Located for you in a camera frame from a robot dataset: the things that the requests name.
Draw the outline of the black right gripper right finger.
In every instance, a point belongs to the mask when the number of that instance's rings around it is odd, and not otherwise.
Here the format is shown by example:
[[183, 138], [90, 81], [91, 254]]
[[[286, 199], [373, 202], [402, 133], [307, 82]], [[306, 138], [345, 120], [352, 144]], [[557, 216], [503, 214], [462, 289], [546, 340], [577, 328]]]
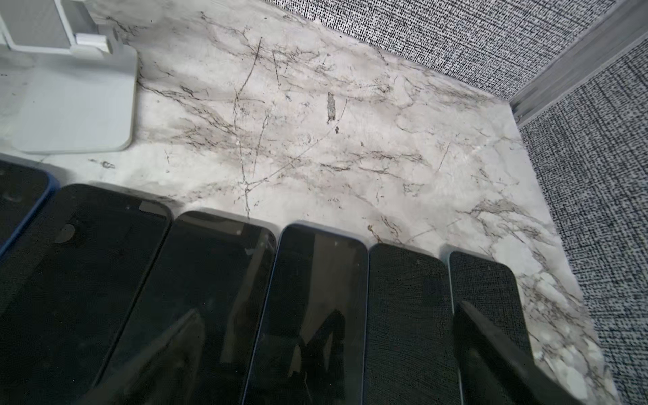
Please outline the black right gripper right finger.
[[465, 404], [579, 404], [467, 301], [456, 306], [454, 354]]

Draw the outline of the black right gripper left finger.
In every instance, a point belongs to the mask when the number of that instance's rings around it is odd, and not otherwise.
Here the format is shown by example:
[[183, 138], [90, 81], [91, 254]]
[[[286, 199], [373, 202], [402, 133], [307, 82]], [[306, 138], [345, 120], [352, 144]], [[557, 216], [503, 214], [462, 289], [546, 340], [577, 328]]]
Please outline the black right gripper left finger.
[[77, 404], [187, 404], [205, 342], [204, 319], [189, 310]]

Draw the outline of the black phone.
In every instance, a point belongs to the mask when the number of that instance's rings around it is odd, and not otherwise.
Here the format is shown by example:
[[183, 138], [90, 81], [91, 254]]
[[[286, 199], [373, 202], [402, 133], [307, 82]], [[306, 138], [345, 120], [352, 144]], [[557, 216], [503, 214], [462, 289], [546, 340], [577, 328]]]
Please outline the black phone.
[[195, 310], [204, 344], [189, 402], [240, 403], [276, 247], [263, 226], [199, 211], [177, 217], [102, 378]]
[[170, 228], [158, 202], [63, 187], [1, 262], [1, 401], [70, 404], [101, 379]]
[[370, 250], [366, 404], [459, 404], [452, 299], [441, 260], [398, 246]]
[[1, 161], [1, 256], [59, 187], [47, 171]]
[[[524, 353], [532, 353], [516, 278], [504, 264], [454, 251], [449, 256], [452, 296], [456, 304], [467, 301], [499, 327]], [[467, 357], [467, 377], [462, 383], [467, 404], [512, 404], [479, 353]]]
[[361, 404], [368, 249], [304, 224], [279, 240], [244, 404]]

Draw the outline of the black phone back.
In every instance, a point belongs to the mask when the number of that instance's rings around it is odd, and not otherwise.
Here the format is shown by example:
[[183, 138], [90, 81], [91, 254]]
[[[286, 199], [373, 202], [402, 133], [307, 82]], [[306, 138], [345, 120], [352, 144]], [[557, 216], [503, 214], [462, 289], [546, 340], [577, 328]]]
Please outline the black phone back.
[[[452, 296], [456, 304], [467, 301], [499, 327], [524, 353], [532, 353], [516, 278], [504, 264], [454, 251], [449, 256]], [[467, 357], [467, 377], [462, 383], [467, 404], [512, 404], [479, 353]]]

